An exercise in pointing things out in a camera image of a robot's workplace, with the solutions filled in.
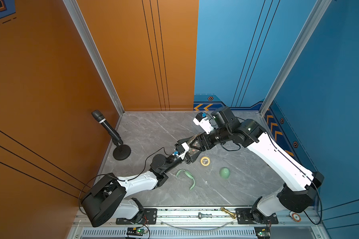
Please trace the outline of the clear printed baby bottle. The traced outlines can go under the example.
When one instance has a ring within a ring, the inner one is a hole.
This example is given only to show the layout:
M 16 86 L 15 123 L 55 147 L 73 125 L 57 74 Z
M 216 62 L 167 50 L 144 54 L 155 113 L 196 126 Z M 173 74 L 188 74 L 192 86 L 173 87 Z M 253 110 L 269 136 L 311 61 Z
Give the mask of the clear printed baby bottle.
M 184 142 L 187 143 L 187 145 L 189 146 L 189 151 L 188 154 L 190 156 L 199 154 L 202 152 L 202 145 L 200 143 L 200 139 L 199 139 L 200 134 L 196 134 L 192 137 L 188 137 L 183 139 Z

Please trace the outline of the yellow bottle nipple collar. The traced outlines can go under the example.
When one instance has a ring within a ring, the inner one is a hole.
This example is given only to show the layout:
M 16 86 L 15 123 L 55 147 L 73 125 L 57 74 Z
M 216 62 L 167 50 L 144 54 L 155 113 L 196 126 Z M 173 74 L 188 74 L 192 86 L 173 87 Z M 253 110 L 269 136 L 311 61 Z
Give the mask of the yellow bottle nipple collar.
M 209 157 L 207 157 L 207 156 L 203 156 L 203 157 L 200 159 L 200 163 L 201 163 L 201 165 L 202 165 L 202 166 L 207 167 L 207 166 L 209 166 L 209 165 L 210 165 L 211 160 L 210 160 L 210 158 L 209 158 Z

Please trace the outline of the green dome bottle cap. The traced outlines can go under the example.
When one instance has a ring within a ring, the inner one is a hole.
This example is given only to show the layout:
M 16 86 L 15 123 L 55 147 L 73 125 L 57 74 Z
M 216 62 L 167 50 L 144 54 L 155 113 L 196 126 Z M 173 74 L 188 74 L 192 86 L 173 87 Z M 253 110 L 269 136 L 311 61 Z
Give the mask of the green dome bottle cap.
M 230 177 L 230 170 L 227 167 L 223 167 L 219 171 L 219 176 L 222 179 L 228 179 Z

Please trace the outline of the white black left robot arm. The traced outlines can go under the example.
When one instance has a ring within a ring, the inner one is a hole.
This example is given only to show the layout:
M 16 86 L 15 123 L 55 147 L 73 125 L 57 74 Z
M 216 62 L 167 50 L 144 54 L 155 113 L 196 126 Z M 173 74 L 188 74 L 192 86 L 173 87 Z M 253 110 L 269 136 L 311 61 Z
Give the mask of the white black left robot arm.
M 168 179 L 167 173 L 184 160 L 191 162 L 191 154 L 196 153 L 187 142 L 176 144 L 176 150 L 169 156 L 156 154 L 150 169 L 139 175 L 117 178 L 113 173 L 103 177 L 81 199 L 83 207 L 93 227 L 105 224 L 111 218 L 126 219 L 132 224 L 141 224 L 144 207 L 136 198 L 129 196 L 161 187 Z

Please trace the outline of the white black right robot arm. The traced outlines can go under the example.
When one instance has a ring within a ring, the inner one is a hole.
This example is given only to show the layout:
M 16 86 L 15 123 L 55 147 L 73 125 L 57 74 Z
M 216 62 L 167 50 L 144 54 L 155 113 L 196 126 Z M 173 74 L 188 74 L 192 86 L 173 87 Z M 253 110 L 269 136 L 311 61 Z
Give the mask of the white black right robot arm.
M 240 121 L 229 107 L 221 107 L 211 115 L 204 112 L 197 114 L 193 122 L 203 132 L 180 140 L 177 147 L 178 154 L 188 163 L 197 159 L 201 152 L 231 141 L 259 156 L 284 181 L 278 191 L 255 201 L 249 213 L 254 222 L 262 224 L 268 217 L 283 210 L 305 212 L 315 199 L 320 198 L 318 189 L 323 183 L 323 174 L 299 164 L 257 121 Z

